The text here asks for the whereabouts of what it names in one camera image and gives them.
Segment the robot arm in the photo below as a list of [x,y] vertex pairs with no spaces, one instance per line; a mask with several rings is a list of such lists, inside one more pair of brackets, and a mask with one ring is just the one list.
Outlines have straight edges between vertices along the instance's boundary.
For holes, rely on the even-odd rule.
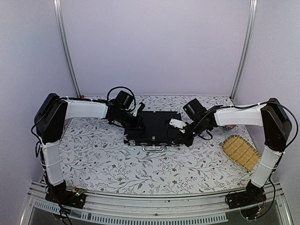
[[71,118],[92,117],[117,121],[125,128],[143,129],[143,118],[137,115],[144,105],[132,112],[128,108],[133,97],[120,91],[111,101],[59,97],[49,94],[35,116],[34,122],[40,139],[43,167],[50,184],[56,186],[64,179],[60,168],[59,143],[64,122]]
[[242,207],[265,200],[263,186],[276,169],[286,142],[292,129],[292,124],[284,110],[278,106],[279,102],[271,98],[266,104],[257,106],[214,106],[206,110],[198,100],[194,99],[183,108],[193,122],[183,126],[182,123],[171,120],[170,125],[179,127],[181,136],[175,143],[184,143],[190,146],[196,135],[204,130],[226,125],[255,125],[264,128],[265,147],[258,168],[245,193],[231,194],[230,208]]

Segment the black case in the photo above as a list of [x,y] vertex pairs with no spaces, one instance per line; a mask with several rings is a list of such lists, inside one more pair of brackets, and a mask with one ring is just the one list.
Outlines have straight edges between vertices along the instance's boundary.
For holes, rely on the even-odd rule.
[[171,146],[170,141],[180,135],[178,129],[173,129],[172,127],[168,129],[166,125],[167,120],[181,120],[180,113],[142,111],[139,114],[143,117],[146,128],[144,130],[125,129],[125,144],[138,146]]

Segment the black mounting plate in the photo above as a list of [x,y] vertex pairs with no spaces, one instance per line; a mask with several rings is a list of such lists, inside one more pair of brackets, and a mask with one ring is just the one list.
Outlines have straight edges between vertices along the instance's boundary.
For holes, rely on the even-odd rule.
[[264,192],[260,192],[255,196],[249,195],[249,191],[234,192],[225,197],[225,202],[228,204],[229,209],[253,205],[266,200],[267,197]]
[[[65,194],[62,194],[62,196],[70,196],[72,192],[71,191],[65,191]],[[74,208],[78,208],[78,209],[83,209],[84,203],[85,203],[85,198],[86,195],[85,194],[81,194],[79,196],[75,196],[73,195],[72,197],[70,197],[70,199],[61,202],[62,205],[66,205],[66,206],[70,206],[70,207],[74,207]],[[47,201],[53,202],[53,203],[58,203],[55,199],[55,197],[50,194],[47,193],[45,199]]]

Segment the metal frame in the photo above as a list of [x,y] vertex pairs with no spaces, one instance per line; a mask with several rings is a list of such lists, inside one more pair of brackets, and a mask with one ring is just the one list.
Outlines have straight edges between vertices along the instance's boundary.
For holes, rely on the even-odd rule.
[[[40,208],[55,214],[59,214],[57,204],[45,200],[46,184],[42,181],[32,182],[27,195],[27,206],[23,213],[21,225],[27,225],[33,207]],[[279,213],[284,225],[292,225],[292,219],[288,206],[284,197],[284,193],[279,183],[275,183],[276,201],[279,208]],[[70,218],[94,222],[100,224],[142,224],[158,225],[160,221],[172,221],[175,224],[180,224],[177,221],[185,221],[185,224],[213,224],[209,223],[208,218],[219,218],[227,212],[232,212],[240,209],[246,209],[252,206],[237,208],[230,210],[225,203],[224,198],[230,191],[240,191],[242,188],[237,188],[229,191],[202,193],[192,195],[120,195],[117,193],[105,193],[88,191],[85,205],[82,210],[66,207],[72,210]],[[273,187],[271,184],[265,186],[267,201],[270,202],[273,198]],[[196,223],[196,220],[205,220],[205,223]],[[225,222],[227,219],[223,217],[218,222]]]
[[252,30],[253,30],[253,27],[254,27],[256,5],[257,5],[257,0],[251,0],[250,10],[249,10],[249,17],[248,17],[248,24],[247,24],[247,31],[246,31],[243,51],[242,51],[242,55],[240,57],[240,63],[239,63],[239,67],[238,67],[236,77],[235,77],[234,85],[233,85],[233,88],[232,88],[232,91],[231,91],[231,94],[230,94],[230,98],[231,98],[232,101],[234,101],[234,99],[237,95],[239,85],[240,85],[240,80],[242,78],[242,74],[243,74],[243,71],[244,71],[245,62],[246,62],[246,58],[247,58],[247,53],[248,53],[250,40],[251,40],[251,36],[252,36]]
[[79,85],[77,82],[77,78],[75,76],[72,60],[71,60],[71,55],[67,43],[67,37],[66,37],[66,31],[65,31],[65,26],[64,26],[64,21],[63,21],[63,16],[62,16],[62,11],[61,11],[61,5],[60,5],[60,0],[53,0],[54,2],[54,10],[55,10],[55,15],[56,15],[56,22],[58,25],[58,30],[60,33],[60,39],[62,43],[62,47],[65,53],[65,58],[67,61],[67,67],[69,70],[71,82],[75,91],[75,94],[78,98],[80,98],[82,95],[79,90]]
[[[75,72],[74,72],[74,68],[73,68],[73,64],[72,64],[72,60],[71,60],[71,55],[70,55],[66,32],[65,32],[65,25],[63,22],[60,0],[53,0],[53,2],[54,2],[54,9],[55,9],[57,25],[58,25],[58,29],[60,32],[60,38],[61,38],[64,53],[65,53],[65,58],[67,61],[67,67],[69,70],[71,82],[72,82],[72,85],[73,85],[73,88],[74,88],[74,91],[75,91],[77,97],[80,98],[82,96],[82,94],[80,93],[80,90],[79,90],[79,85],[77,82],[77,78],[75,76]],[[241,54],[241,58],[240,58],[239,66],[238,66],[238,71],[237,71],[235,81],[234,81],[234,84],[232,87],[232,91],[230,94],[230,99],[232,101],[234,101],[234,99],[237,95],[237,91],[238,91],[238,88],[240,85],[240,80],[241,80],[242,73],[244,70],[246,57],[247,57],[247,53],[248,53],[248,48],[250,45],[252,30],[253,30],[253,26],[254,26],[254,21],[255,21],[256,5],[257,5],[257,0],[250,0],[250,9],[249,9],[247,31],[246,31],[244,46],[243,46],[243,50],[242,50],[242,54]]]

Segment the leaf pattern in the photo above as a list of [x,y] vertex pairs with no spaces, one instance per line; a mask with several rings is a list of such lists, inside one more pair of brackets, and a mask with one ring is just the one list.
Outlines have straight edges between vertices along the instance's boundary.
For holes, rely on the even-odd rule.
[[[197,98],[207,109],[232,104],[228,97],[137,96],[148,111],[178,111],[190,122],[182,107]],[[213,139],[194,139],[191,147],[168,147],[162,153],[145,153],[140,146],[123,143],[124,129],[106,120],[72,119],[60,142],[62,174],[69,187],[94,191],[176,195],[213,192],[244,187],[254,172],[247,172],[221,150],[231,135],[240,135],[250,144],[245,126],[218,127]]]

